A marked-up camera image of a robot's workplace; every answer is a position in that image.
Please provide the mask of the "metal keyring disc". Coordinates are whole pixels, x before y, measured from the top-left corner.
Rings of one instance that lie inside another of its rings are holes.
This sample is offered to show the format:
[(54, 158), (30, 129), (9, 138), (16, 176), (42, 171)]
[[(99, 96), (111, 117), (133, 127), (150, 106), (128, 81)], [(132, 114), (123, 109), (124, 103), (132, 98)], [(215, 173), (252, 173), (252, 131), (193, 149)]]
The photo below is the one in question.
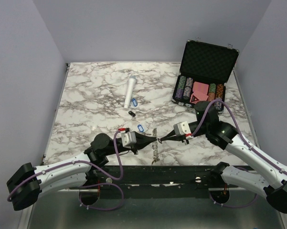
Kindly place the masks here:
[[(153, 135), (153, 137), (157, 138), (157, 129), (156, 128), (153, 129), (152, 135)], [(156, 157), (156, 158), (159, 159), (158, 140), (156, 142), (152, 143), (152, 149), (153, 149), (153, 158)]]

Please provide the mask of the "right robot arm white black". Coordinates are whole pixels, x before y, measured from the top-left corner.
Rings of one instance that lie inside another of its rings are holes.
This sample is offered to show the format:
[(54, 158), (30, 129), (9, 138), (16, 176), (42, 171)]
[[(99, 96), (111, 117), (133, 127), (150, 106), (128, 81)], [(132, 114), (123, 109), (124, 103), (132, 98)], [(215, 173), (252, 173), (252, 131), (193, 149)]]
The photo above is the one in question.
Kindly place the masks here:
[(273, 159), (251, 143), (241, 132), (238, 124), (220, 121), (214, 103), (203, 101), (195, 104), (197, 120), (192, 123), (179, 122), (163, 141), (189, 140), (204, 135), (215, 146), (220, 147), (247, 163), (256, 173), (252, 174), (225, 162), (217, 164), (210, 172), (210, 181), (216, 187), (234, 185), (265, 198), (270, 206), (287, 214), (287, 166)]

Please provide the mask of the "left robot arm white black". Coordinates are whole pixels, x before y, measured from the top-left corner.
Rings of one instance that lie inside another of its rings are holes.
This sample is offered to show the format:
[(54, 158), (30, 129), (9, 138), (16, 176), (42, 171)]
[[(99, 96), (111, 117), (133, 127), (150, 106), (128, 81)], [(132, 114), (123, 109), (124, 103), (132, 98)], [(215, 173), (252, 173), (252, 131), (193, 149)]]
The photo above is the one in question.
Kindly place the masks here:
[[(98, 134), (89, 148), (70, 159), (36, 167), (31, 163), (23, 164), (7, 181), (7, 201), (18, 211), (33, 205), (38, 197), (51, 191), (82, 186), (92, 188), (96, 184), (96, 170), (112, 180), (120, 181), (124, 176), (124, 170), (119, 154), (126, 151), (137, 154), (140, 149), (156, 140), (156, 137), (122, 128), (113, 138), (105, 133)], [(108, 163), (109, 155), (117, 156), (120, 170), (117, 177), (103, 169)]]

